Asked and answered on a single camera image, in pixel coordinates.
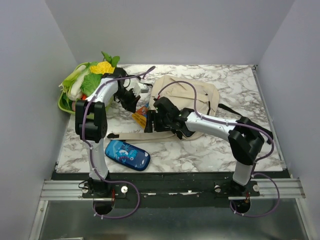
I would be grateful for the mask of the colourful children's book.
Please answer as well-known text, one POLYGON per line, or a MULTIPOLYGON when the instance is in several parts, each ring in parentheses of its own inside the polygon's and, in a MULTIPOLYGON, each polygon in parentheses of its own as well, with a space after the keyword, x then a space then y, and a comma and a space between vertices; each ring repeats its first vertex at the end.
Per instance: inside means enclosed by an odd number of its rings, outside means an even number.
POLYGON ((143 105, 135 113, 131 115, 132 119, 142 128, 145 129, 147 124, 147 112, 149 110, 149 104, 143 105))

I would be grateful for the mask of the blue pencil case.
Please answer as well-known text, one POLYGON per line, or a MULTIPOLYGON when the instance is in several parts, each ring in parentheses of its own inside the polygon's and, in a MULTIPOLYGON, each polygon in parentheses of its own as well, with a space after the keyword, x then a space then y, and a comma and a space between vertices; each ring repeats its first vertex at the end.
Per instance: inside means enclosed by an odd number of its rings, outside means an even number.
POLYGON ((111 140, 105 148, 105 155, 127 168, 135 171, 144 171, 151 160, 145 150, 121 140, 111 140))

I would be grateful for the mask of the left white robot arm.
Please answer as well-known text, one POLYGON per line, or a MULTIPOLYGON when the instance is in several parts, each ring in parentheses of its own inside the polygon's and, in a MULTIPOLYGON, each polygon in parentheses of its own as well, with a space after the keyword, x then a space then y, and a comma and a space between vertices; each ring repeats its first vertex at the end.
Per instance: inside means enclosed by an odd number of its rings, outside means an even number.
POLYGON ((89 181, 94 184, 93 191, 101 198, 107 197, 112 182, 105 161, 104 138, 108 121, 106 105, 116 98, 121 106, 134 113, 140 99, 140 86, 132 81, 140 75, 125 75, 122 68, 113 73, 98 76, 98 86, 85 100, 75 104, 75 132, 83 141, 89 160, 89 181))

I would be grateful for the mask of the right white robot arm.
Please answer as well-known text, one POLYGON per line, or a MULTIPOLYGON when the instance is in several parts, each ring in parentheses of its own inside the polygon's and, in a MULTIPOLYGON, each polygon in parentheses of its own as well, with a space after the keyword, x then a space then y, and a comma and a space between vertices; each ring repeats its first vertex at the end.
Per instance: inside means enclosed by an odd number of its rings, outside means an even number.
POLYGON ((230 191, 236 196, 247 192, 254 162, 265 143, 249 118, 223 120, 187 107, 180 110, 167 97, 160 97, 153 106, 146 112, 145 133, 171 131, 179 139, 203 133, 227 141, 236 160, 230 191))

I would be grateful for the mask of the beige canvas student bag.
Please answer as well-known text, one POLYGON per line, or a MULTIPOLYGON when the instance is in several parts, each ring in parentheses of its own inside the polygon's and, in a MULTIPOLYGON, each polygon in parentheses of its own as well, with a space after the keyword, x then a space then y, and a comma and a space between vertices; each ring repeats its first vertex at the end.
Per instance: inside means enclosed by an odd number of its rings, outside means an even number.
MULTIPOLYGON (((227 111, 231 110, 227 106, 219 103, 220 95, 213 84, 169 75, 164 75, 155 81, 150 95, 149 110, 155 109, 154 103, 161 97, 168 98, 179 110, 190 108, 201 115, 215 117, 217 108, 223 108, 227 111)), ((254 122, 252 122, 252 125, 259 128, 261 135, 266 133, 270 137, 273 136, 272 132, 254 122)), ((152 133, 110 133, 107 138, 110 140, 122 140, 132 143, 147 143, 179 140, 191 141, 198 139, 204 134, 205 133, 196 132, 191 137, 183 136, 182 139, 179 139, 177 135, 171 131, 154 131, 152 133)))

